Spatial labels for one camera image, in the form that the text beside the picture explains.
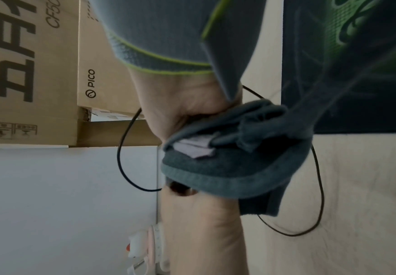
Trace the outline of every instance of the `wire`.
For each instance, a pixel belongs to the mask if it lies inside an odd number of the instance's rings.
[[[245,90],[251,92],[253,95],[255,95],[256,97],[258,97],[258,98],[260,98],[260,99],[263,99],[263,98],[264,98],[264,97],[262,97],[261,95],[259,95],[258,93],[256,93],[255,91],[253,91],[252,89],[246,87],[245,85],[243,85],[243,88],[244,88]],[[312,227],[310,227],[309,229],[307,229],[307,230],[305,230],[305,231],[303,231],[303,232],[296,233],[296,234],[288,234],[288,233],[284,233],[284,232],[282,232],[282,231],[280,231],[280,230],[278,230],[278,229],[276,229],[276,228],[270,226],[267,222],[265,222],[265,221],[263,220],[262,217],[260,217],[260,215],[257,215],[258,218],[259,218],[265,225],[267,225],[267,227],[269,227],[269,228],[272,229],[273,231],[275,231],[275,232],[277,232],[277,233],[279,233],[279,234],[281,234],[281,235],[287,236],[287,237],[299,237],[299,236],[306,235],[306,234],[310,233],[311,231],[313,231],[314,229],[316,229],[316,228],[319,226],[320,222],[322,221],[323,209],[325,208],[325,192],[323,191],[322,176],[320,175],[319,160],[317,159],[316,150],[314,149],[314,146],[313,146],[313,145],[311,146],[311,151],[313,152],[314,162],[315,162],[315,164],[316,164],[317,180],[318,180],[318,182],[319,182],[320,197],[321,197],[319,216],[317,217],[316,223],[315,223]]]
[[[122,176],[128,181],[128,183],[130,183],[132,186],[136,187],[137,189],[144,191],[144,192],[158,192],[161,191],[160,189],[146,189],[143,187],[140,187],[139,185],[135,184],[132,180],[130,180],[127,175],[124,172],[124,169],[122,169],[122,163],[121,163],[121,149],[122,146],[124,146],[124,140],[128,134],[128,132],[130,131],[131,127],[133,126],[134,122],[136,121],[136,119],[139,117],[140,113],[142,113],[142,109],[140,108],[137,113],[134,115],[134,117],[131,119],[130,124],[128,124],[127,129],[125,130],[124,134],[122,135],[121,138],[121,143],[119,143],[119,146],[117,147],[117,153],[116,153],[116,160],[117,160],[117,166],[119,168],[119,171],[121,172]]]
[[[245,85],[243,85],[243,88],[244,88],[245,90],[249,91],[250,93],[252,93],[253,95],[255,95],[256,97],[260,98],[260,99],[263,99],[263,98],[264,98],[264,97],[262,97],[261,95],[259,95],[258,93],[256,93],[255,91],[253,91],[252,89],[246,87]],[[124,145],[124,140],[125,140],[125,138],[126,138],[128,132],[130,131],[131,127],[133,126],[134,122],[135,122],[135,121],[137,120],[137,118],[139,117],[139,115],[140,115],[141,112],[142,112],[142,109],[139,109],[139,110],[137,111],[137,113],[136,113],[136,114],[134,115],[134,117],[131,119],[130,124],[128,124],[128,127],[127,127],[127,129],[125,130],[124,134],[122,135],[121,142],[119,143],[119,146],[118,146],[118,148],[117,148],[117,154],[116,154],[117,166],[118,166],[119,171],[121,172],[122,176],[123,176],[132,186],[134,186],[135,188],[137,188],[137,189],[139,189],[139,190],[141,190],[141,191],[144,191],[144,192],[159,192],[159,191],[161,191],[161,188],[160,188],[160,189],[146,189],[146,188],[140,187],[140,186],[138,186],[137,184],[135,184],[132,180],[130,180],[130,179],[127,177],[127,175],[125,174],[125,172],[124,172],[124,170],[123,170],[123,168],[122,168],[122,164],[121,164],[121,149],[122,149],[122,147],[123,147],[123,145]],[[280,230],[278,230],[278,229],[276,229],[276,228],[270,226],[268,223],[266,223],[266,222],[263,220],[263,218],[262,218],[260,215],[257,215],[258,218],[259,218],[267,227],[269,227],[270,229],[272,229],[273,231],[275,231],[275,232],[277,232],[277,233],[279,233],[279,234],[281,234],[281,235],[288,236],[288,237],[299,237],[299,236],[306,235],[306,234],[310,233],[311,231],[313,231],[314,229],[316,229],[316,228],[320,225],[320,222],[322,221],[323,209],[324,209],[324,207],[325,207],[325,192],[323,191],[322,176],[320,175],[319,161],[318,161],[318,159],[317,159],[317,154],[316,154],[316,150],[314,149],[314,146],[311,146],[311,151],[312,151],[312,153],[313,153],[314,162],[315,162],[315,164],[316,164],[317,179],[318,179],[318,182],[319,182],[320,196],[321,196],[321,200],[322,200],[321,203],[320,203],[319,216],[318,216],[318,218],[317,218],[316,223],[315,223],[312,227],[310,227],[309,229],[307,229],[307,230],[305,230],[305,231],[303,231],[303,232],[300,232],[300,233],[296,233],[296,234],[288,234],[288,233],[284,233],[284,232],[282,232],[282,231],[280,231]]]

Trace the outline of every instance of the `hand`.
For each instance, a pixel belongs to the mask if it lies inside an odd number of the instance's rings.
[[[130,69],[143,114],[151,131],[165,142],[190,116],[213,115],[241,104],[228,102],[213,74],[169,76]]]
[[[205,193],[184,197],[166,186],[161,219],[172,275],[249,273],[237,200]]]

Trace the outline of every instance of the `black cable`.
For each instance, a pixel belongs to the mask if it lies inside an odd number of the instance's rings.
[[[243,85],[243,88],[244,88],[245,90],[249,91],[250,93],[252,93],[253,95],[257,96],[257,97],[260,98],[260,99],[263,99],[263,98],[264,98],[264,97],[262,97],[261,95],[259,95],[258,93],[256,93],[255,91],[253,91],[252,89],[246,87],[245,85]],[[124,145],[124,140],[125,140],[125,138],[126,138],[128,132],[130,131],[131,127],[133,126],[134,122],[135,122],[136,119],[139,117],[139,115],[140,115],[141,112],[142,112],[142,109],[139,109],[139,110],[137,111],[137,113],[136,113],[136,114],[134,115],[134,117],[131,119],[130,124],[128,125],[128,127],[127,127],[127,129],[125,130],[124,134],[122,135],[121,142],[119,143],[119,146],[118,146],[118,148],[117,148],[117,154],[116,154],[117,166],[118,166],[119,171],[121,172],[122,176],[123,176],[132,186],[134,186],[135,188],[137,188],[137,189],[139,189],[139,190],[141,190],[141,191],[144,191],[144,192],[158,192],[158,191],[161,191],[161,188],[160,188],[160,189],[146,189],[146,188],[142,188],[142,187],[138,186],[137,184],[135,184],[132,180],[130,180],[130,179],[127,177],[127,175],[125,174],[124,170],[122,169],[122,164],[121,164],[121,149],[122,149],[122,146]],[[275,232],[277,232],[277,233],[279,233],[279,234],[281,234],[281,235],[288,236],[288,237],[299,237],[299,236],[302,236],[302,235],[306,235],[306,234],[310,233],[311,231],[313,231],[314,229],[316,229],[316,228],[319,226],[319,224],[320,224],[320,222],[321,222],[321,220],[322,220],[323,209],[324,209],[324,206],[325,206],[325,193],[324,193],[324,191],[323,191],[322,176],[320,175],[319,161],[318,161],[318,159],[317,159],[317,154],[316,154],[316,150],[314,149],[314,146],[311,146],[311,151],[313,152],[314,162],[316,163],[317,179],[318,179],[318,182],[319,182],[320,196],[321,196],[321,199],[322,199],[322,202],[320,203],[319,216],[318,216],[318,218],[317,218],[316,223],[315,223],[311,228],[309,228],[309,229],[307,229],[307,230],[305,230],[305,231],[303,231],[303,232],[300,232],[300,233],[296,233],[296,234],[287,234],[287,233],[284,233],[284,232],[279,231],[279,230],[276,229],[276,228],[273,228],[273,227],[270,226],[268,223],[266,223],[266,222],[262,219],[262,217],[260,217],[260,215],[257,215],[258,218],[259,218],[265,225],[267,225],[267,227],[269,227],[270,229],[272,229],[273,231],[275,231]]]
[[[255,91],[253,91],[252,89],[246,87],[245,85],[243,85],[243,88],[244,88],[245,90],[251,92],[253,95],[255,95],[256,97],[258,97],[258,98],[260,98],[260,99],[263,99],[263,98],[264,98],[264,97],[262,97],[261,95],[259,95],[258,93],[256,93]],[[259,218],[265,225],[267,225],[267,227],[269,227],[269,228],[272,229],[273,231],[275,231],[275,232],[277,232],[277,233],[279,233],[279,234],[281,234],[281,235],[287,236],[287,237],[299,237],[299,236],[302,236],[302,235],[306,235],[306,234],[310,233],[311,231],[313,231],[314,229],[316,229],[316,228],[319,226],[320,222],[322,221],[323,209],[324,209],[324,207],[325,207],[325,192],[323,191],[322,176],[320,175],[320,168],[319,168],[319,160],[317,159],[316,150],[314,149],[314,146],[313,146],[313,145],[311,145],[311,151],[313,152],[314,162],[316,163],[317,180],[318,180],[318,182],[319,182],[320,197],[321,197],[321,199],[322,199],[322,202],[320,203],[319,216],[317,217],[316,223],[315,223],[311,228],[309,228],[309,229],[307,229],[307,230],[305,230],[305,231],[303,231],[303,232],[296,233],[296,234],[287,234],[287,233],[281,232],[280,230],[278,230],[278,229],[276,229],[276,228],[271,227],[267,222],[265,222],[265,221],[263,220],[262,217],[260,217],[260,215],[257,215],[258,218]]]
[[[144,191],[144,192],[158,192],[161,191],[160,189],[146,189],[143,187],[140,187],[139,185],[135,184],[133,181],[131,181],[127,175],[124,172],[124,169],[122,169],[122,164],[121,164],[121,149],[122,146],[124,146],[124,140],[125,137],[127,136],[128,132],[130,131],[131,127],[133,126],[134,122],[136,121],[136,119],[139,117],[140,113],[142,113],[142,109],[140,108],[137,113],[134,115],[134,117],[131,119],[130,124],[128,124],[127,129],[125,130],[125,133],[122,135],[121,138],[121,143],[119,143],[119,146],[117,147],[117,153],[116,153],[116,160],[117,160],[117,166],[119,168],[119,171],[121,172],[122,176],[134,187],[136,187],[137,189]]]

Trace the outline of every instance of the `chinese character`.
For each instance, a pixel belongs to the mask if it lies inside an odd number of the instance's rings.
[[[4,24],[10,23],[10,43],[4,41]],[[12,16],[0,13],[0,48],[7,49],[16,53],[34,58],[34,52],[21,47],[21,28],[30,34],[36,34],[36,25]]]
[[[9,69],[24,72],[24,85],[10,82],[8,79]],[[7,96],[7,89],[24,93],[25,102],[33,102],[34,62],[26,60],[25,64],[11,61],[0,62],[0,96]]]
[[[1,2],[5,3],[12,14],[15,14],[17,16],[21,16],[20,10],[18,7],[23,8],[25,10],[31,11],[33,13],[36,13],[36,7],[29,4],[25,3],[21,0],[1,0]]]

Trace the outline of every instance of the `light wood surface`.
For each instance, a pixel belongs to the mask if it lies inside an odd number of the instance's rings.
[[[259,44],[242,82],[280,102],[282,1],[269,0]],[[245,101],[255,99],[245,92]],[[285,237],[243,217],[251,275],[396,275],[396,135],[317,135],[325,189],[321,226]],[[310,154],[295,174],[272,225],[300,232],[320,206]]]

